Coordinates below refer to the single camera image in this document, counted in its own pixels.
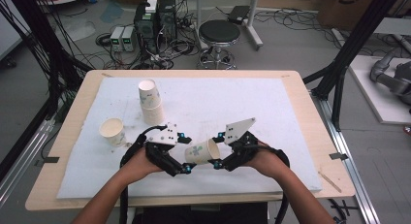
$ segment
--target gray floor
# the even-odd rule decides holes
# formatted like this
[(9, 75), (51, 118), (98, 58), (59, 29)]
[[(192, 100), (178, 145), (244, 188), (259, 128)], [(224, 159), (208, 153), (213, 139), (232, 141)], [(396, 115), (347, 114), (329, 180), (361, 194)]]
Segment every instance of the gray floor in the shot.
[[(96, 5), (87, 2), (76, 2), (59, 7), (60, 14), (70, 15), (88, 9), (84, 14), (75, 16), (91, 21), (96, 32), (76, 42), (81, 51), (94, 53), (101, 51), (95, 46), (95, 38), (102, 33), (111, 31), (116, 24), (132, 23), (133, 12), (122, 12), (109, 16), (109, 22), (103, 22), (102, 17), (112, 8), (112, 2), (102, 1)], [(203, 17), (217, 12), (204, 11)], [(230, 48), (236, 56), (239, 70), (296, 70), (302, 77), (308, 76), (332, 62), (338, 54), (334, 43), (325, 38), (325, 33), (316, 30), (291, 30), (273, 19), (265, 22), (256, 20), (254, 24), (264, 46), (256, 51), (251, 45), (247, 34), (241, 31), (239, 42)], [(374, 37), (367, 43), (367, 48), (387, 50), (390, 48)], [(31, 118), (47, 98), (47, 80), (25, 46), (20, 46), (12, 52), (17, 62), (13, 69), (1, 67), (0, 93), (1, 116), (0, 159), (3, 159), (13, 144), (23, 132)], [(198, 56), (182, 56), (174, 60), (173, 69), (195, 69)], [(102, 68), (100, 59), (92, 59), (96, 68)], [(317, 81), (307, 87), (315, 87)], [(341, 108), (341, 129), (345, 141), (349, 145), (353, 158), (368, 191), (368, 195), (381, 223), (411, 223), (411, 175), (406, 172), (411, 163), (411, 137), (404, 134), (401, 125), (380, 124), (371, 107), (361, 93), (359, 86), (350, 73), (347, 73)], [(46, 145), (44, 154), (50, 148)], [(40, 172), (41, 167), (35, 166), (40, 155), (37, 155), (27, 169), (4, 206), (0, 209), (0, 223), (69, 223), (78, 210), (59, 211), (28, 211), (24, 204)], [(348, 223), (363, 223), (355, 198), (337, 200), (343, 206)], [(332, 215), (338, 216), (331, 203), (321, 200)], [(279, 204), (269, 203), (270, 223), (278, 211)], [(118, 210), (115, 209), (109, 223), (117, 222)], [(296, 223), (297, 219), (289, 210), (284, 223)]]

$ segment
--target black stool seat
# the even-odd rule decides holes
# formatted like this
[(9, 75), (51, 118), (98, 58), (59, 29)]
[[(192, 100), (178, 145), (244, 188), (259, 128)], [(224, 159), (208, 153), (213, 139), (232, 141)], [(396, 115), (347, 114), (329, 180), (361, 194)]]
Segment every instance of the black stool seat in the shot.
[(227, 20), (210, 20), (203, 23), (199, 29), (200, 37), (210, 43), (231, 43), (238, 39), (239, 30)]

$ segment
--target black stand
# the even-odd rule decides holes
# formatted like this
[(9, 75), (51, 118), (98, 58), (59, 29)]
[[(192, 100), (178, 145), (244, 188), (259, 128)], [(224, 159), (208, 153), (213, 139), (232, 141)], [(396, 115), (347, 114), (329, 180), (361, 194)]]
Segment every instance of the black stand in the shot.
[(335, 57), (335, 60), (326, 68), (303, 79), (303, 82), (307, 84), (323, 77), (318, 86), (312, 89), (312, 95), (318, 97), (320, 100), (327, 100), (329, 93), (335, 87), (332, 104), (332, 124), (337, 131), (340, 131), (339, 115), (345, 73), (395, 1), (396, 0), (373, 0), (347, 39), (347, 42)]

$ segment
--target wooden table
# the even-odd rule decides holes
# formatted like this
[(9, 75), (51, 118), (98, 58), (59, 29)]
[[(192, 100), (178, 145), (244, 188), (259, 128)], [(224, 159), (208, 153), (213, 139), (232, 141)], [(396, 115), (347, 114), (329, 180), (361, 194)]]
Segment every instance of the wooden table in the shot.
[[(300, 124), (308, 150), (321, 179), (323, 190), (315, 192), (317, 198), (351, 197), (355, 194), (354, 185), (340, 160), (331, 160), (330, 154), (336, 149), (318, 114), (300, 75), (295, 71), (110, 71), (89, 72), (81, 85), (79, 93), (67, 114), (49, 157), (59, 157), (58, 163), (45, 164), (27, 199), (29, 210), (63, 208), (83, 208), (89, 199), (56, 199), (66, 165), (81, 126), (93, 104), (100, 83), (106, 77), (124, 78), (273, 78), (282, 79)], [(236, 202), (257, 202), (280, 200), (278, 194), (236, 194), (184, 197), (145, 197), (131, 198), (130, 206), (162, 206), (187, 204), (221, 204)]]

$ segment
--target white paper cup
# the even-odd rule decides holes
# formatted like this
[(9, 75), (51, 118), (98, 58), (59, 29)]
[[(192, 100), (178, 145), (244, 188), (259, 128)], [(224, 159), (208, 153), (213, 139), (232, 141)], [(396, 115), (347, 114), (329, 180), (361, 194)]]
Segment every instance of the white paper cup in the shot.
[(185, 161), (187, 163), (206, 164), (210, 159), (220, 158), (220, 150), (213, 139), (196, 144), (185, 149)]
[(143, 80), (139, 83), (140, 105), (145, 109), (155, 109), (161, 104), (160, 93), (153, 80)]
[(159, 125), (164, 121), (163, 106), (160, 103), (154, 109), (145, 109), (142, 107), (142, 116), (144, 122), (149, 125)]
[(127, 142), (123, 122), (118, 118), (107, 119), (100, 126), (99, 131), (112, 146), (122, 146)]

